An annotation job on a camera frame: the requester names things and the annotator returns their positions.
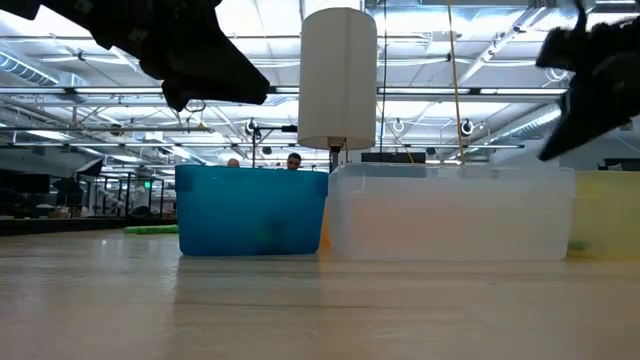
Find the hanging cable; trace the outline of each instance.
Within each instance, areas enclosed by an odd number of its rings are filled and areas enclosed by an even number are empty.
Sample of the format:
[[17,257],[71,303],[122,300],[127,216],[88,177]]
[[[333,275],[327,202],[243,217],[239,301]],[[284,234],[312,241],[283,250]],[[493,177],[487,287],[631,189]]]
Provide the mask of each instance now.
[[460,148],[460,163],[464,165],[464,146],[462,145],[462,122],[460,121],[460,99],[458,98],[458,71],[456,69],[456,50],[453,39],[453,0],[447,0],[449,13],[449,42],[451,43],[451,65],[453,68],[453,94],[456,101],[456,123],[458,127],[458,146]]
[[382,0],[382,12],[384,21],[384,61],[382,63],[382,109],[380,110],[380,154],[382,154],[382,140],[384,138],[384,110],[387,104],[387,0]]
[[404,148],[407,151],[407,155],[409,156],[409,161],[411,161],[412,164],[415,164],[416,162],[413,161],[413,156],[411,155],[411,151],[409,151],[408,147],[402,144],[402,141],[398,138],[398,135],[396,135],[396,132],[393,130],[391,126],[389,126],[389,131],[391,131],[391,134],[393,135],[393,137],[396,138],[396,141],[398,142],[398,144],[401,145],[402,148]]

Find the green foam tube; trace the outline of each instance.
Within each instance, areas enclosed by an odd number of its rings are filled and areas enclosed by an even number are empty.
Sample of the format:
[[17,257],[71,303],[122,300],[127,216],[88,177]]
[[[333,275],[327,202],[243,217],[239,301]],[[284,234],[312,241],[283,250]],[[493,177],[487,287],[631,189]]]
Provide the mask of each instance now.
[[177,234],[178,225],[159,225],[159,226],[129,226],[124,228],[125,234]]

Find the yellow plastic bin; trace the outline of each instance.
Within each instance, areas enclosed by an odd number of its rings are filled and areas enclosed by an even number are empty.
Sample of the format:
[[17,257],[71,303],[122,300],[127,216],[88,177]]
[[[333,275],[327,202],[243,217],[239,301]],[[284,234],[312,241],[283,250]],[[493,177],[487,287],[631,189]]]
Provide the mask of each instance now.
[[640,260],[640,173],[576,172],[569,257]]

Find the blue plastic bin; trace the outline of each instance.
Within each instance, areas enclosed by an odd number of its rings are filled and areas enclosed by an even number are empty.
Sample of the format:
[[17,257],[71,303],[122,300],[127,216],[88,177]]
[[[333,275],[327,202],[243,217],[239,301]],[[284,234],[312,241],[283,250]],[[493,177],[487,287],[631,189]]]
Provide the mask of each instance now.
[[180,250],[189,256],[313,254],[328,174],[176,167]]

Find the wall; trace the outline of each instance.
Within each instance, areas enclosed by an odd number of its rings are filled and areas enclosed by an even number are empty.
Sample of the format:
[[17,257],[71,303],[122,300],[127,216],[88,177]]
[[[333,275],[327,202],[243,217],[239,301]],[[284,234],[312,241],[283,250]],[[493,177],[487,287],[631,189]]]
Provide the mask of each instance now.
[[0,150],[0,168],[21,172],[69,177],[88,161],[90,155],[63,153],[57,148],[44,148],[45,155],[36,155],[30,149]]

